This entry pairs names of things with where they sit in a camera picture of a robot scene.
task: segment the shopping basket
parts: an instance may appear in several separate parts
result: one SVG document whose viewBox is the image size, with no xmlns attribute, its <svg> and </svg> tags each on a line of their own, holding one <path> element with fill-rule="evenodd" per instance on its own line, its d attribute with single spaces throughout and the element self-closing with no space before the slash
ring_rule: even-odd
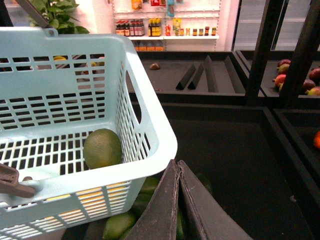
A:
<svg viewBox="0 0 320 240">
<path fill-rule="evenodd" d="M 33 197 L 0 194 L 0 239 L 24 239 L 128 211 L 177 140 L 126 37 L 0 28 L 0 163 Z M 138 110 L 127 83 L 132 84 Z M 88 169 L 83 144 L 107 128 L 122 164 Z M 24 177 L 32 180 L 22 182 Z"/>
</svg>

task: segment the product label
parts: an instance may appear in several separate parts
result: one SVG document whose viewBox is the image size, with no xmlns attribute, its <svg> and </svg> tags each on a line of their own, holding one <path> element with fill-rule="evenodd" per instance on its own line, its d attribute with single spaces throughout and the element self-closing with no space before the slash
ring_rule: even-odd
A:
<svg viewBox="0 0 320 240">
<path fill-rule="evenodd" d="M 151 0 L 151 6 L 160 6 L 160 0 Z"/>
<path fill-rule="evenodd" d="M 140 46 L 139 47 L 139 51 L 147 51 L 147 47 L 146 46 Z"/>
<path fill-rule="evenodd" d="M 165 49 L 164 49 L 163 46 L 156 46 L 156 47 L 154 48 L 154 50 L 156 50 L 156 51 L 164 51 Z"/>
</svg>

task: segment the green citrus fruit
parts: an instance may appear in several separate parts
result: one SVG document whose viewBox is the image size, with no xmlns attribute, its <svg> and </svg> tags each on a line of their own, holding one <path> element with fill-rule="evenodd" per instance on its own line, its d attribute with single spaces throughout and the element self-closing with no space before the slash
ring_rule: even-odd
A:
<svg viewBox="0 0 320 240">
<path fill-rule="evenodd" d="M 118 240 L 136 222 L 136 215 L 131 210 L 111 216 L 105 223 L 102 238 L 105 240 Z"/>
<path fill-rule="evenodd" d="M 83 157 L 90 169 L 120 164 L 122 149 L 118 135 L 105 128 L 93 131 L 84 142 Z"/>
<path fill-rule="evenodd" d="M 145 212 L 147 206 L 152 198 L 152 194 L 139 193 L 131 207 L 132 211 L 138 218 Z"/>
<path fill-rule="evenodd" d="M 157 186 L 159 184 L 159 179 L 154 176 L 148 176 L 145 178 L 145 181 L 140 189 L 140 194 L 154 194 Z"/>
<path fill-rule="evenodd" d="M 124 232 L 124 234 L 122 234 L 122 236 L 119 238 L 119 240 L 125 240 L 126 237 L 129 235 L 129 233 L 130 233 L 130 231 L 132 230 L 133 227 L 134 227 L 134 226 L 129 227 L 129 228 Z"/>
</svg>

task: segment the sauce bottle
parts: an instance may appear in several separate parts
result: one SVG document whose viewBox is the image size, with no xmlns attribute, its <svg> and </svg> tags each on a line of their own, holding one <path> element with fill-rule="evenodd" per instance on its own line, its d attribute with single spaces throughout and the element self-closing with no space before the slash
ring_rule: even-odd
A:
<svg viewBox="0 0 320 240">
<path fill-rule="evenodd" d="M 148 36 L 152 37 L 152 19 L 149 19 L 149 24 L 148 24 Z"/>
<path fill-rule="evenodd" d="M 131 20 L 130 23 L 130 36 L 135 36 L 135 21 Z"/>
<path fill-rule="evenodd" d="M 126 20 L 124 23 L 124 35 L 126 37 L 130 37 L 130 25 L 129 25 L 129 20 Z"/>
</svg>

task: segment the fruit display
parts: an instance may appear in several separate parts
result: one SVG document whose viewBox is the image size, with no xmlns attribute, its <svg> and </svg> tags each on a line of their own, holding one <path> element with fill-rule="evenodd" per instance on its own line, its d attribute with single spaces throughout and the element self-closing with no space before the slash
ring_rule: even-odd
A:
<svg viewBox="0 0 320 240">
<path fill-rule="evenodd" d="M 273 79 L 274 86 L 280 92 L 285 83 L 287 72 L 289 70 L 291 60 L 282 59 L 277 64 L 277 77 Z M 320 83 L 320 67 L 312 68 L 308 75 L 309 79 L 304 80 L 302 85 L 301 94 L 308 96 L 320 96 L 320 87 L 317 85 Z"/>
<path fill-rule="evenodd" d="M 320 149 L 320 131 L 318 131 L 314 136 L 313 146 L 315 146 L 317 149 Z"/>
<path fill-rule="evenodd" d="M 314 68 L 309 73 L 309 79 L 314 81 L 315 84 L 320 83 L 320 67 Z"/>
<path fill-rule="evenodd" d="M 202 173 L 196 173 L 197 178 L 208 190 L 210 195 L 213 195 L 213 187 L 210 180 Z M 125 213 L 114 215 L 109 217 L 103 229 L 102 238 L 105 240 L 124 240 L 130 233 L 133 226 L 146 210 L 153 194 L 158 187 L 159 179 L 155 176 L 148 176 L 135 199 L 131 209 Z M 177 227 L 176 227 L 176 239 L 184 240 L 184 213 L 178 206 L 177 210 Z"/>
<path fill-rule="evenodd" d="M 84 142 L 83 157 L 90 169 L 120 164 L 122 148 L 118 135 L 106 128 L 91 132 Z"/>
</svg>

